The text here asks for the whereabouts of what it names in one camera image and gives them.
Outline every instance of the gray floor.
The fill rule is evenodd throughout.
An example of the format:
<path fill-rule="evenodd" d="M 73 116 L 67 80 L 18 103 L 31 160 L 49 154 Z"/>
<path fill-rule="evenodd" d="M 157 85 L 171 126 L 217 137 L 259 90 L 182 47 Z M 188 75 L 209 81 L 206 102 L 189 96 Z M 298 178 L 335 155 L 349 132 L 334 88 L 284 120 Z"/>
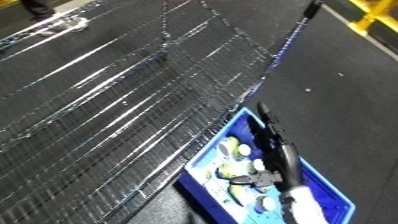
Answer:
<path fill-rule="evenodd" d="M 269 44 L 262 41 L 262 27 L 269 25 L 262 1 L 217 6 L 234 25 Z M 353 200 L 351 223 L 398 220 L 397 75 L 395 60 L 322 11 L 249 105 L 270 105 L 302 155 Z M 171 185 L 131 223 L 214 223 L 184 197 L 191 199 Z"/>

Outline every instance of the yellow railing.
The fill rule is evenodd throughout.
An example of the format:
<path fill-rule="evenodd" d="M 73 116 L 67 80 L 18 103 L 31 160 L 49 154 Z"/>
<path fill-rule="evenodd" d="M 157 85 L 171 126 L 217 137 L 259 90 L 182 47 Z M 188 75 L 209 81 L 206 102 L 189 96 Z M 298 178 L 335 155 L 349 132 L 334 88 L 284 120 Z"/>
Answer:
<path fill-rule="evenodd" d="M 18 0 L 0 0 L 0 9 L 6 8 L 16 2 L 18 2 Z"/>
<path fill-rule="evenodd" d="M 358 22 L 353 22 L 349 26 L 362 36 L 368 34 L 369 27 L 376 21 L 380 21 L 390 29 L 398 32 L 398 21 L 394 19 L 390 12 L 398 6 L 398 0 L 349 0 L 366 14 Z"/>

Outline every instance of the wire mesh panel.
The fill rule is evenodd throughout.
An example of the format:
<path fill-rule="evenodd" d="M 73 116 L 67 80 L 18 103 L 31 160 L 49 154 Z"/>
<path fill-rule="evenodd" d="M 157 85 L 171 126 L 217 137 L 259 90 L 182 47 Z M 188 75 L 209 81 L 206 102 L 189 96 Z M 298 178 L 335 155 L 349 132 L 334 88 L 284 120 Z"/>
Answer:
<path fill-rule="evenodd" d="M 126 222 L 271 61 L 203 1 L 73 14 L 89 30 L 28 32 L 0 59 L 0 223 Z"/>

